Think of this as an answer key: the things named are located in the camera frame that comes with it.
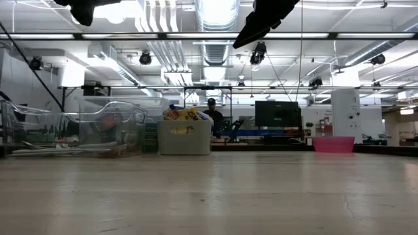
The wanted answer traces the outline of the yellow snack bag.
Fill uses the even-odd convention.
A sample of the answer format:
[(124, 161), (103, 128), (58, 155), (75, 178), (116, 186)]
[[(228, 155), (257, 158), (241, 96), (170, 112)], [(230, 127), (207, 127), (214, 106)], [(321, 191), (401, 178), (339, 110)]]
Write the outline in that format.
[(195, 132), (195, 128), (190, 122), (192, 121), (201, 121), (201, 117), (198, 115), (198, 112), (195, 108), (174, 108), (167, 109), (172, 110), (175, 120), (173, 121), (186, 121), (186, 124), (178, 124), (170, 127), (170, 132), (172, 134), (192, 134)]

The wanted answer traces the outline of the black monitor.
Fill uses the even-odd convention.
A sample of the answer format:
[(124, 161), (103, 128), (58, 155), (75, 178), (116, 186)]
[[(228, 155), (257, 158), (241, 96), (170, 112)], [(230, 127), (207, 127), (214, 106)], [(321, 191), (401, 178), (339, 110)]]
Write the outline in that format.
[(300, 127), (301, 109), (298, 102), (256, 101), (255, 125), (258, 127)]

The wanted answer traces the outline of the person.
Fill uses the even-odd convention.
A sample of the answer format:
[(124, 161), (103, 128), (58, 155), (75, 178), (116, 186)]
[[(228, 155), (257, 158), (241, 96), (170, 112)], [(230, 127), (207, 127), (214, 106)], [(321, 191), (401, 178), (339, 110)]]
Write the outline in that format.
[(208, 109), (204, 111), (205, 114), (210, 116), (214, 121), (214, 128), (213, 128), (213, 136), (216, 138), (221, 138), (221, 133), (219, 130), (219, 126), (223, 122), (223, 114), (216, 110), (216, 100), (213, 98), (209, 98), (207, 101)]

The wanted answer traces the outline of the translucent plastic storage tub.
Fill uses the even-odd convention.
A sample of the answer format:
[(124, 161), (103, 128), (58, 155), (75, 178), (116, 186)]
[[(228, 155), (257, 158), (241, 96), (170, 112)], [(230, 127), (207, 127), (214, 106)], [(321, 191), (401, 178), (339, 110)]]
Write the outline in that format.
[(123, 111), (129, 111), (135, 109), (137, 113), (137, 129), (135, 131), (137, 142), (135, 147), (142, 153), (143, 147), (143, 134), (144, 126), (147, 123), (157, 123), (163, 120), (163, 112), (169, 108), (169, 101), (159, 97), (141, 97), (141, 96), (116, 96), (116, 97), (93, 97), (83, 96), (76, 98), (80, 111), (90, 110), (92, 108), (98, 108), (99, 106), (105, 106), (110, 102), (118, 102), (118, 105)]

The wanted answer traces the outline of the white pillar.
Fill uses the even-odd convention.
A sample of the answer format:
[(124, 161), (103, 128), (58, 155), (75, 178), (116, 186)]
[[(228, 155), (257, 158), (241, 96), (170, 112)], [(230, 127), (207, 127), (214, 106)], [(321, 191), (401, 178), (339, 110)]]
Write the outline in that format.
[(359, 90), (339, 89), (331, 93), (332, 125), (334, 136), (362, 138)]

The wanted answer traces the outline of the background table with items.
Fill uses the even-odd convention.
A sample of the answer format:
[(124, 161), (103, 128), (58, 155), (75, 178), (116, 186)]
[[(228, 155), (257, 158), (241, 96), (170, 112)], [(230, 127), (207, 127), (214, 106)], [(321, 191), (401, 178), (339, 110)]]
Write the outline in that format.
[(239, 142), (214, 142), (212, 151), (314, 151), (313, 146), (284, 136), (244, 136)]

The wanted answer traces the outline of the white plastic basket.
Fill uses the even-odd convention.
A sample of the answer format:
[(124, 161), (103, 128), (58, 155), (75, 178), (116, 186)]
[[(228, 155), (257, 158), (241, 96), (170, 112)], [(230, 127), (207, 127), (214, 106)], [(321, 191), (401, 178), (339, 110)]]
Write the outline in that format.
[(161, 155), (209, 155), (211, 153), (212, 123), (192, 121), (192, 134), (172, 134), (170, 127), (186, 124), (186, 121), (158, 121), (158, 152)]

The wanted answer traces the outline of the black background station frame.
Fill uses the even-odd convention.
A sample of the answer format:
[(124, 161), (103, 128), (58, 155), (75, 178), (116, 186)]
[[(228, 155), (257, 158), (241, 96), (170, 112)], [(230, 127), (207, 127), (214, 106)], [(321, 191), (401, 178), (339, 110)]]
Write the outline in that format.
[(190, 96), (201, 91), (215, 91), (218, 97), (224, 94), (230, 103), (237, 95), (258, 95), (264, 99), (285, 99), (289, 102), (300, 102), (303, 99), (313, 100), (314, 103), (323, 104), (330, 99), (335, 91), (358, 91), (360, 98), (375, 97), (378, 94), (391, 94), (394, 98), (393, 106), (402, 106), (406, 102), (418, 102), (418, 86), (80, 86), (82, 90), (105, 89), (106, 95), (111, 96), (113, 91), (140, 91), (147, 96), (156, 97), (166, 93), (179, 93), (183, 95), (183, 103), (188, 103)]

